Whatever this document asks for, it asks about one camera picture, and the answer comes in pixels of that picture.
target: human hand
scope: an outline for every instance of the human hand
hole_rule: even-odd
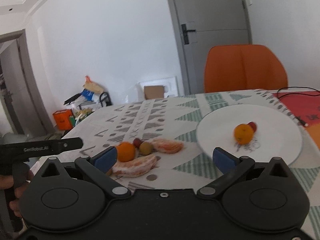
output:
[[[32,180],[33,178],[33,173],[32,171],[28,171],[27,174],[27,180]],[[20,214],[20,209],[19,209],[19,198],[21,198],[22,193],[26,190],[26,188],[28,187],[29,182],[26,181],[21,187],[17,187],[14,190],[14,195],[16,196],[17,199],[12,200],[9,203],[9,207],[13,210],[14,214],[17,217],[21,217]],[[11,188],[13,186],[13,176],[3,176],[0,175],[0,189],[8,189]]]

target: red mat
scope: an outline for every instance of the red mat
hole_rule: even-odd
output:
[[[309,95],[319,95],[316,91],[298,92]],[[288,94],[287,92],[279,93],[278,96]],[[308,97],[305,95],[289,95],[281,98],[288,109],[296,116],[309,124],[306,130],[318,145],[320,149],[320,96]]]

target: plastic bag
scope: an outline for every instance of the plastic bag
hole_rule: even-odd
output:
[[[100,95],[99,94],[95,94],[92,91],[89,91],[87,89],[84,89],[81,92],[81,95],[83,95],[88,101],[93,101],[95,103],[100,102]]]
[[[89,76],[85,76],[85,83],[83,87],[99,95],[103,93],[103,88],[100,87],[97,83],[93,82]]]
[[[120,101],[118,104],[129,104],[129,103],[136,103],[140,101],[144,101],[144,92],[140,88],[138,84],[135,84],[126,89],[124,93],[120,95]]]

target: door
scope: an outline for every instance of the door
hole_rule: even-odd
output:
[[[209,50],[217,45],[249,44],[245,3],[243,0],[174,0],[173,6],[180,25],[181,41],[177,42],[182,42],[190,93],[203,93]]]
[[[27,88],[17,40],[0,54],[0,63],[5,84],[2,95],[16,131],[30,137],[46,135]]]

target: blue gripper pad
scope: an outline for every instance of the blue gripper pad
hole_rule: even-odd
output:
[[[240,163],[240,160],[237,157],[221,149],[220,147],[217,147],[213,150],[212,160],[223,174],[228,173]]]
[[[94,157],[90,158],[90,163],[98,170],[106,173],[115,165],[118,157],[117,149],[113,146],[108,147]]]

